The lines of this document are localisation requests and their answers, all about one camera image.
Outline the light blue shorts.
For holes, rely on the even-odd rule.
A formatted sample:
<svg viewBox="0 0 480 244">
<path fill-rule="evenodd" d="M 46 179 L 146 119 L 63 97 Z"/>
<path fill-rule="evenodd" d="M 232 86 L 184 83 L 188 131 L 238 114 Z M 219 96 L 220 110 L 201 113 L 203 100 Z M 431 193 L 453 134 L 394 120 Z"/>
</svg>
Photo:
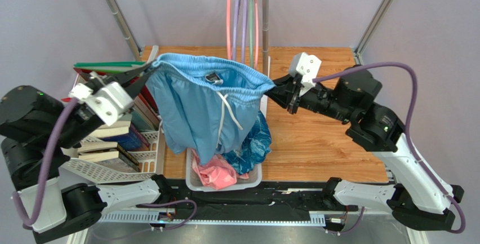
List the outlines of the light blue shorts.
<svg viewBox="0 0 480 244">
<path fill-rule="evenodd" d="M 239 148 L 253 128 L 263 95 L 274 87 L 248 65 L 219 57 L 166 53 L 146 86 L 158 107 L 168 147 L 196 150 L 202 165 Z"/>
</svg>

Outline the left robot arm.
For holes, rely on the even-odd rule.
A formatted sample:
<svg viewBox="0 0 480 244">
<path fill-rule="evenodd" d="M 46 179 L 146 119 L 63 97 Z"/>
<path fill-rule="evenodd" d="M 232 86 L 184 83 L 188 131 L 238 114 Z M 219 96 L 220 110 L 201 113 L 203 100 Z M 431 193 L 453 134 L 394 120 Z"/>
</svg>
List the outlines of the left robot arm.
<svg viewBox="0 0 480 244">
<path fill-rule="evenodd" d="M 94 130 L 129 113 L 154 71 L 146 63 L 123 73 L 86 73 L 66 104 L 24 85 L 1 99 L 1 152 L 15 188 L 12 199 L 36 243 L 77 233 L 126 207 L 167 205 L 172 188 L 163 175 L 114 188 L 59 185 L 59 168 L 70 159 L 64 149 L 79 148 Z"/>
</svg>

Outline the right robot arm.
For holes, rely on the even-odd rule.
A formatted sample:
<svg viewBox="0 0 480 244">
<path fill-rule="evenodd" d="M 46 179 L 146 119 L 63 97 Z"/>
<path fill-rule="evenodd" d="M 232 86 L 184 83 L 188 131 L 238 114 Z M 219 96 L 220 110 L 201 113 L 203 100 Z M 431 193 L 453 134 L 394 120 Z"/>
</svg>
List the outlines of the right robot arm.
<svg viewBox="0 0 480 244">
<path fill-rule="evenodd" d="M 412 95 L 405 121 L 376 103 L 382 84 L 371 74 L 371 65 L 355 65 L 315 78 L 312 88 L 301 85 L 300 75 L 286 75 L 276 79 L 266 95 L 291 114 L 303 108 L 347 125 L 346 135 L 380 159 L 397 180 L 396 184 L 371 185 L 330 178 L 321 193 L 327 207 L 372 208 L 391 214 L 414 230 L 462 233 L 466 226 L 460 208 L 463 188 L 443 181 L 410 137 L 416 74 L 406 64 L 385 62 L 384 66 L 404 69 L 411 77 Z"/>
</svg>

